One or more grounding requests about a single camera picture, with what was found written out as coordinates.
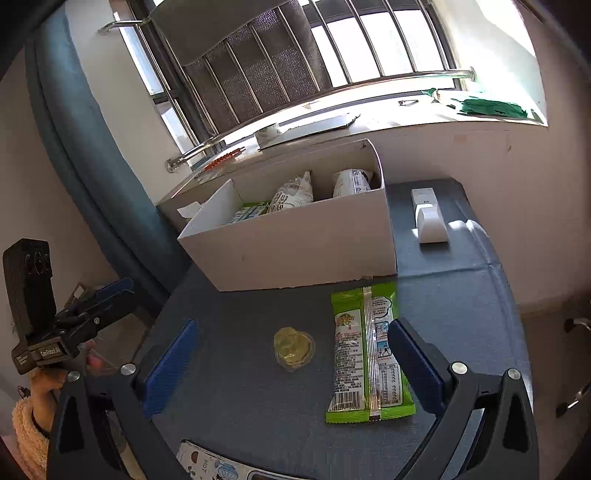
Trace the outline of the person's left hand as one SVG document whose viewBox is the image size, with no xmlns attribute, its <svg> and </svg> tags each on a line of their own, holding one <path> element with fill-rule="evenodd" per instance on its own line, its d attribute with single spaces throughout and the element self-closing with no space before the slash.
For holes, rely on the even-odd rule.
<svg viewBox="0 0 591 480">
<path fill-rule="evenodd" d="M 92 375 L 101 373 L 104 360 L 94 351 L 96 342 L 87 341 L 81 347 L 81 359 L 84 370 Z M 58 402 L 53 392 L 61 389 L 66 382 L 68 372 L 63 369 L 35 369 L 30 375 L 32 416 L 37 426 L 45 433 L 52 430 Z"/>
</svg>

